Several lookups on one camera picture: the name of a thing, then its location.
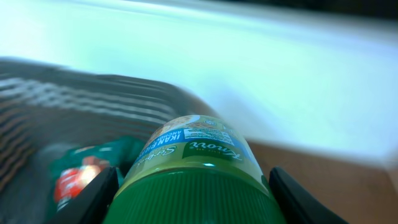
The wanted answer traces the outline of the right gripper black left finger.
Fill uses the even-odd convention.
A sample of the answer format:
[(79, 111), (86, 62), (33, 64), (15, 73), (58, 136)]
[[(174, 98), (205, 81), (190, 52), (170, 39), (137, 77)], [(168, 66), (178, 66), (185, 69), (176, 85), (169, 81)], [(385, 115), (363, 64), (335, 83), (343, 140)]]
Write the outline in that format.
[(47, 224), (101, 223), (118, 189), (115, 167), (66, 170), (56, 183), (57, 212)]

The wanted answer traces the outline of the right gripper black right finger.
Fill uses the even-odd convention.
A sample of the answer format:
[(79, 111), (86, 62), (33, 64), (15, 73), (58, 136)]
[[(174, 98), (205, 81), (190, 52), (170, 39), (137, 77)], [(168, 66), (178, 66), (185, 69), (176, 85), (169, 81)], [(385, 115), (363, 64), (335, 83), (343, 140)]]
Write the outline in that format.
[(269, 185), (287, 223), (348, 224), (326, 208), (281, 167), (271, 169)]

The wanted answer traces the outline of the green Nescafe coffee bag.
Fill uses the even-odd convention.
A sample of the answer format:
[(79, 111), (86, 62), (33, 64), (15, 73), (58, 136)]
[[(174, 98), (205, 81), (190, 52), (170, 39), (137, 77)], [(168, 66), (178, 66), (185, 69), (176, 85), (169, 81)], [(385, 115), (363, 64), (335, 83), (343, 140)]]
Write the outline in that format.
[(47, 207), (49, 220), (94, 180), (104, 169), (115, 167), (118, 184), (122, 184), (145, 142), (122, 137), (115, 141), (73, 148), (49, 165), (53, 187)]

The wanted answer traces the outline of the green lidded seasoning jar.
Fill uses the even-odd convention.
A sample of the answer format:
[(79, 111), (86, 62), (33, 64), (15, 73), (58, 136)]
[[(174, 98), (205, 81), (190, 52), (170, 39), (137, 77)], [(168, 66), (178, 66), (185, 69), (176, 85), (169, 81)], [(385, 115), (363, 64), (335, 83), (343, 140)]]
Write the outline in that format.
[(243, 136), (218, 118), (189, 115), (150, 137), (104, 222), (284, 224), (285, 218)]

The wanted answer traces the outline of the grey plastic lattice basket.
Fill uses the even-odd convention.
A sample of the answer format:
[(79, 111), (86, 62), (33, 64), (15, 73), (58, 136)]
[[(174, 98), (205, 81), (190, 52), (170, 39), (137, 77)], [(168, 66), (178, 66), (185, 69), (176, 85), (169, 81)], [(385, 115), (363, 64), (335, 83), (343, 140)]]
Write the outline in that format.
[(1, 59), (1, 222), (43, 223), (50, 164), (74, 147), (147, 141), (179, 116), (214, 115), (187, 89), (153, 80)]

